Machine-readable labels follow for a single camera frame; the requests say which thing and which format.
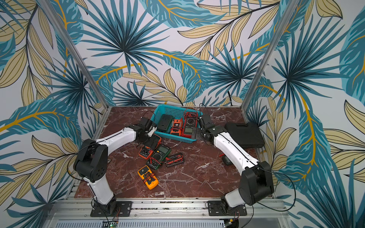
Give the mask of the dark green multimeter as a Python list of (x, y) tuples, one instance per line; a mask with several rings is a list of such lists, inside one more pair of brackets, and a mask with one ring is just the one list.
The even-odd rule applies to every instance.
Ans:
[(159, 132), (166, 133), (168, 129), (171, 127), (173, 120), (174, 117), (172, 115), (162, 114), (157, 125), (157, 130)]

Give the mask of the red black large multimeter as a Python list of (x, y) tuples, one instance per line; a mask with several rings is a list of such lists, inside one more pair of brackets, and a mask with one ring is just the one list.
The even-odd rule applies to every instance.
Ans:
[(193, 134), (193, 129), (197, 127), (198, 124), (198, 112), (192, 109), (186, 109), (183, 114), (183, 132), (182, 134)]

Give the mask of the red clamp multimeter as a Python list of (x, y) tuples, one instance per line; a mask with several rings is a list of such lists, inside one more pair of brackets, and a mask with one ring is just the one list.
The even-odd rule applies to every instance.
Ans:
[(184, 138), (188, 138), (188, 139), (192, 139), (192, 140), (195, 140), (196, 139), (196, 135), (195, 134), (192, 134), (192, 135), (190, 135), (190, 134), (182, 134), (182, 137), (184, 137)]

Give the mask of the orange black multimeter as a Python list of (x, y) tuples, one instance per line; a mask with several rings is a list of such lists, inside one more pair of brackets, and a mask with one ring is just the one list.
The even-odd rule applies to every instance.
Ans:
[(143, 147), (139, 151), (139, 156), (147, 160), (154, 152), (154, 150), (162, 143), (162, 138), (153, 134), (151, 138), (144, 143)]

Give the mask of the orange clamp multimeter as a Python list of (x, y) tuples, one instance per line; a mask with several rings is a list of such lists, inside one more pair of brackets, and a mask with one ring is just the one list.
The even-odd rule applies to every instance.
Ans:
[(171, 135), (181, 136), (183, 131), (183, 119), (174, 119), (170, 129)]

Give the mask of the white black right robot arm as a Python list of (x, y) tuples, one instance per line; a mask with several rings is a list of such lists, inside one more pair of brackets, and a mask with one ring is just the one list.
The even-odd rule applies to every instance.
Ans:
[(240, 173), (240, 184), (235, 190), (223, 196), (223, 202), (230, 208), (253, 204), (274, 193), (271, 166), (249, 155), (222, 126), (215, 125), (209, 115), (198, 118), (201, 135), (220, 149)]

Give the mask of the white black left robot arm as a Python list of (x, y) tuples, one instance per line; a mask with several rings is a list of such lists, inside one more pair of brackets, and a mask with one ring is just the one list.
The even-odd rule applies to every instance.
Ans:
[(156, 131), (157, 125), (149, 118), (101, 139), (85, 140), (77, 154), (73, 169), (91, 189), (96, 205), (107, 215), (117, 209), (115, 194), (111, 191), (106, 178), (109, 155), (125, 144), (138, 141), (146, 143)]

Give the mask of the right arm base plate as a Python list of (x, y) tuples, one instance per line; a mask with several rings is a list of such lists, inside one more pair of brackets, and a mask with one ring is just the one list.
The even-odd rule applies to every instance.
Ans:
[(245, 205), (239, 205), (232, 208), (223, 203), (223, 201), (210, 200), (205, 203), (205, 207), (208, 210), (209, 216), (240, 217), (247, 215)]

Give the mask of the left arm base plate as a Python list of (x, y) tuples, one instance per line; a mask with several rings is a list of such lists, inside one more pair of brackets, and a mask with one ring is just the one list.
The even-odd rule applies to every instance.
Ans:
[(131, 201), (112, 201), (107, 205), (103, 205), (97, 201), (93, 201), (90, 216), (97, 217), (129, 217), (132, 209)]

